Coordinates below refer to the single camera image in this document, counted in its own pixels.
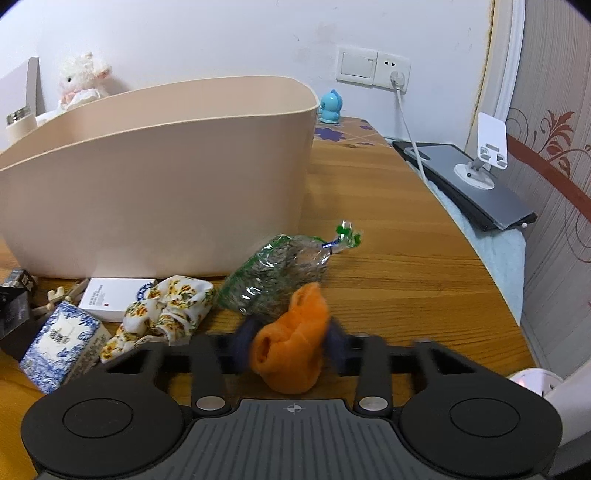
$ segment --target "small jar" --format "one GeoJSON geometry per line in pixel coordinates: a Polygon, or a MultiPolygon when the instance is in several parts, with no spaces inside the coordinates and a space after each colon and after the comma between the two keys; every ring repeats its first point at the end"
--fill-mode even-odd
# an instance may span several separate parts
{"type": "Polygon", "coordinates": [[[36,128],[37,120],[28,105],[6,117],[6,135],[11,145],[36,128]]]}

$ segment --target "metal screw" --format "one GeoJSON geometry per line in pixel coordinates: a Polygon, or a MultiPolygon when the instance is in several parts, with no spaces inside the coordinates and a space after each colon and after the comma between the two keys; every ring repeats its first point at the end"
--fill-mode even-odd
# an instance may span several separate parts
{"type": "Polygon", "coordinates": [[[359,406],[364,410],[379,411],[388,406],[388,401],[382,397],[364,397],[359,400],[359,406]]]}
{"type": "Polygon", "coordinates": [[[208,395],[207,397],[201,397],[197,400],[195,405],[201,410],[214,411],[223,408],[226,405],[226,401],[222,397],[208,395]]]}

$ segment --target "floral cloth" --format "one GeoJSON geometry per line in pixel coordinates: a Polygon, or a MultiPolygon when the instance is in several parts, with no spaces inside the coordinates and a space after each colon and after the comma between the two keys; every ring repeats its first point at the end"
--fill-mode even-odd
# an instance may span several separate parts
{"type": "Polygon", "coordinates": [[[215,293],[205,280],[180,275],[163,280],[127,308],[100,360],[108,362],[144,342],[187,343],[212,308],[215,293]]]}

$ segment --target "wall switch panel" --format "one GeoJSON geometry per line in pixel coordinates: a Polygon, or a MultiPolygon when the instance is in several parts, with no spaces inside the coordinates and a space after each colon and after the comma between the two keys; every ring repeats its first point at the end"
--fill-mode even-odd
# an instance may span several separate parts
{"type": "Polygon", "coordinates": [[[378,52],[356,47],[339,47],[336,79],[344,82],[372,85],[378,52]]]}
{"type": "Polygon", "coordinates": [[[408,88],[408,80],[410,78],[410,65],[410,59],[406,57],[394,55],[392,53],[378,52],[373,85],[394,90],[390,75],[392,72],[398,71],[404,74],[404,86],[400,91],[402,93],[406,92],[408,88]]]}

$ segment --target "wall socket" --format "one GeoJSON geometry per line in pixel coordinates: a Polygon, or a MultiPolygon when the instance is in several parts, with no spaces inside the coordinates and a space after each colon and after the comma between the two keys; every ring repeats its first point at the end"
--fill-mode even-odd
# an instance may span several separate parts
{"type": "Polygon", "coordinates": [[[404,75],[404,87],[400,91],[402,93],[406,92],[410,78],[410,65],[410,59],[406,57],[378,52],[378,58],[375,64],[374,85],[394,90],[390,75],[392,72],[398,71],[404,75]]]}

